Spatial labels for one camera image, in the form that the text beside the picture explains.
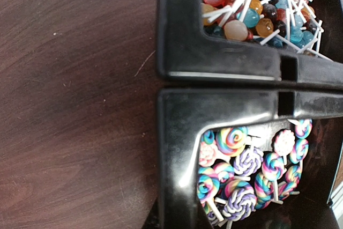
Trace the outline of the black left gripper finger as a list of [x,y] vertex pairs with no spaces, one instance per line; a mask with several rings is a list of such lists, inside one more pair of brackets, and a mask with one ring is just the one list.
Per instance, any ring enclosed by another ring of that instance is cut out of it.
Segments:
[[141,229],[160,229],[158,202],[154,202]]

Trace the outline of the black three-compartment candy tray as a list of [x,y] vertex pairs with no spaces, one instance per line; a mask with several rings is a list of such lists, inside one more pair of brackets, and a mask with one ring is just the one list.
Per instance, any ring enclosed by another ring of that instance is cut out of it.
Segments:
[[162,228],[210,227],[196,196],[203,132],[287,118],[314,123],[300,194],[233,227],[338,228],[330,195],[342,154],[342,2],[313,4],[323,21],[323,58],[207,36],[200,0],[158,0],[158,72],[188,82],[158,95]]

